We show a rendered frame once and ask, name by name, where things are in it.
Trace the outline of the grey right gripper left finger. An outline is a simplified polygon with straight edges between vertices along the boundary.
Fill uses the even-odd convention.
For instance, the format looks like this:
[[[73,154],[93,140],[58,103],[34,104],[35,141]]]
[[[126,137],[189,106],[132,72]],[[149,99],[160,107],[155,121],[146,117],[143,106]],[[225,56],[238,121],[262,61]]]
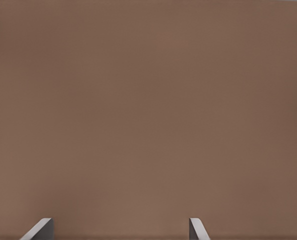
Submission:
[[[54,240],[54,219],[42,218],[19,240]]]

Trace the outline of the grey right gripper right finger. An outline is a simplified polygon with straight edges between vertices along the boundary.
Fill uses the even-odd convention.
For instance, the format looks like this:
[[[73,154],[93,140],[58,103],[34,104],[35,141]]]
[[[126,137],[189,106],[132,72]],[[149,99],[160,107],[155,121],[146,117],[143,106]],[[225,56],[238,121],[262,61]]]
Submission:
[[[189,218],[189,240],[210,240],[207,230],[199,218]]]

